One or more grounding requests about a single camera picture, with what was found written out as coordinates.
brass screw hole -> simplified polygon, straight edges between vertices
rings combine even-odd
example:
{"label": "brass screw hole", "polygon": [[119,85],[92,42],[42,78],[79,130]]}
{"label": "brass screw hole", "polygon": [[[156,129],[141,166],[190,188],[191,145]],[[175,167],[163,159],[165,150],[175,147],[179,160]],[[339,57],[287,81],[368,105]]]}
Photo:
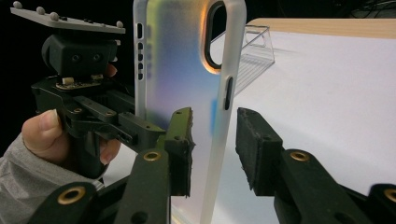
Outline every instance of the brass screw hole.
{"label": "brass screw hole", "polygon": [[385,189],[385,196],[394,203],[396,203],[396,189]]}
{"label": "brass screw hole", "polygon": [[143,157],[146,161],[157,161],[161,157],[161,154],[158,152],[148,152]]}
{"label": "brass screw hole", "polygon": [[76,109],[74,109],[74,112],[75,112],[75,113],[81,113],[81,112],[82,112],[82,109],[81,109],[81,108],[76,108]]}
{"label": "brass screw hole", "polygon": [[75,203],[78,200],[80,200],[84,196],[84,194],[85,194],[85,188],[82,186],[67,189],[61,195],[59,195],[58,203],[59,204]]}
{"label": "brass screw hole", "polygon": [[308,161],[309,160],[308,154],[299,152],[299,151],[291,152],[290,156],[297,161]]}

